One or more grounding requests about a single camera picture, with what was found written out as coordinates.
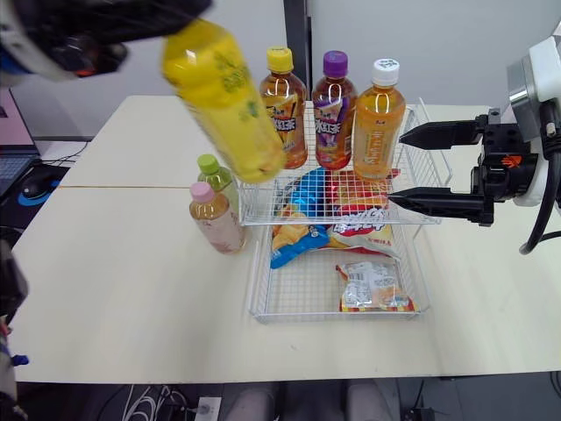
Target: plastic bottle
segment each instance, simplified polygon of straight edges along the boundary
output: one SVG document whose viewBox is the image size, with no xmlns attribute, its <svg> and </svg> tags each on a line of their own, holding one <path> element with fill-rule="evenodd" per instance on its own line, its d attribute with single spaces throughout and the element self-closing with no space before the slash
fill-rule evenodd
<svg viewBox="0 0 561 421">
<path fill-rule="evenodd" d="M 287 154 L 284 168 L 298 168 L 308 159 L 304 138 L 306 86 L 291 73 L 294 64 L 289 48 L 268 48 L 266 62 L 271 74 L 259 86 L 261 97 Z"/>
<path fill-rule="evenodd" d="M 191 217 L 210 244 L 224 254 L 241 250 L 245 243 L 245 231 L 226 196 L 215 193 L 207 182 L 196 182 L 190 190 L 193 197 L 189 206 Z"/>
<path fill-rule="evenodd" d="M 386 178 L 392 169 L 405 113 L 405 99 L 395 88 L 399 69 L 400 64 L 393 59 L 375 61 L 373 86 L 357 100 L 353 164 L 355 173 L 367 181 Z"/>
<path fill-rule="evenodd" d="M 327 169 L 341 169 L 351 160 L 352 120 L 357 91 L 346 78 L 347 54 L 323 55 L 323 77 L 312 92 L 316 120 L 316 159 Z"/>
<path fill-rule="evenodd" d="M 230 202 L 231 209 L 239 215 L 238 184 L 228 168 L 220 167 L 217 158 L 206 153 L 197 158 L 196 163 L 201 169 L 197 181 L 207 182 L 215 193 L 222 193 Z"/>
<path fill-rule="evenodd" d="M 284 167 L 279 137 L 224 28 L 197 19 L 168 37 L 163 73 L 240 180 L 264 182 Z"/>
</svg>

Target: blue snack bag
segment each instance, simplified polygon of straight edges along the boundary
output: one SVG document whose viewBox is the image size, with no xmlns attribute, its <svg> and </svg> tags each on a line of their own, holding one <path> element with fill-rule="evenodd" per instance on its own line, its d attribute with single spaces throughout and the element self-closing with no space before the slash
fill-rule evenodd
<svg viewBox="0 0 561 421">
<path fill-rule="evenodd" d="M 308 172 L 285 188 L 283 198 L 277 203 L 276 213 L 288 219 L 321 217 L 325 205 L 324 186 L 324 168 Z M 323 247 L 329 241 L 323 225 L 275 225 L 271 268 L 280 268 L 296 256 Z"/>
</svg>

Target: chip bag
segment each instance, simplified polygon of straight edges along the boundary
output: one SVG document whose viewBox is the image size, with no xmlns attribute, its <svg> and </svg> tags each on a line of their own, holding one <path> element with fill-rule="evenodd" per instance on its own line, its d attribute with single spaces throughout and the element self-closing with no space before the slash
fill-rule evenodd
<svg viewBox="0 0 561 421">
<path fill-rule="evenodd" d="M 285 218 L 323 215 L 325 169 L 317 168 L 289 183 L 276 204 L 276 213 Z M 273 227 L 271 268 L 286 265 L 296 256 L 329 242 L 323 225 L 287 224 Z"/>
<path fill-rule="evenodd" d="M 400 287 L 396 261 L 361 261 L 336 265 L 345 288 L 339 309 L 348 311 L 416 311 L 413 300 Z"/>
<path fill-rule="evenodd" d="M 365 182 L 353 171 L 336 171 L 326 181 L 326 203 L 333 216 L 341 222 L 329 230 L 330 242 L 326 248 L 346 249 L 357 253 L 383 253 L 399 258 L 394 249 L 392 226 L 384 224 L 387 215 L 387 192 L 390 178 L 395 178 L 399 169 L 393 169 L 386 180 Z M 344 217 L 353 221 L 364 219 L 364 223 L 346 223 Z"/>
</svg>

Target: mouse pad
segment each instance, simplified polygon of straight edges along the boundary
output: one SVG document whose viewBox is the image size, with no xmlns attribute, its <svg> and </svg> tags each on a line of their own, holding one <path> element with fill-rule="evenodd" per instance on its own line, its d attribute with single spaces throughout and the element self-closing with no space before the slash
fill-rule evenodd
<svg viewBox="0 0 561 421">
<path fill-rule="evenodd" d="M 51 193 L 46 193 L 41 197 L 35 199 L 28 199 L 22 195 L 22 185 L 25 181 L 36 175 L 48 176 L 51 179 L 50 183 L 54 188 L 59 185 L 60 180 L 66 174 L 68 168 L 55 167 L 52 165 L 38 165 L 35 166 L 29 173 L 22 177 L 12 188 L 10 194 L 2 201 L 0 206 L 0 221 L 2 225 L 11 226 L 14 228 L 25 229 L 32 222 L 39 209 L 44 202 L 49 198 Z"/>
</svg>

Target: white wall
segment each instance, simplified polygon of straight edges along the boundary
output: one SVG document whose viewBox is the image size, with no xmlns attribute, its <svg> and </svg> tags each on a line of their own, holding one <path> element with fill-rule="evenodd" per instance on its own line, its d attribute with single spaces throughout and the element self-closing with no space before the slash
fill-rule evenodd
<svg viewBox="0 0 561 421">
<path fill-rule="evenodd" d="M 265 77 L 266 48 L 287 42 L 282 0 L 214 0 L 214 4 L 202 17 L 233 32 L 253 77 Z M 172 95 L 160 74 L 163 42 L 129 43 L 129 58 L 115 74 L 63 83 L 28 77 L 13 93 L 32 135 L 95 135 L 127 96 Z"/>
<path fill-rule="evenodd" d="M 349 55 L 363 91 L 373 60 L 401 63 L 399 89 L 412 103 L 485 104 L 508 100 L 508 64 L 551 35 L 561 0 L 310 0 L 312 70 L 323 53 Z"/>
</svg>

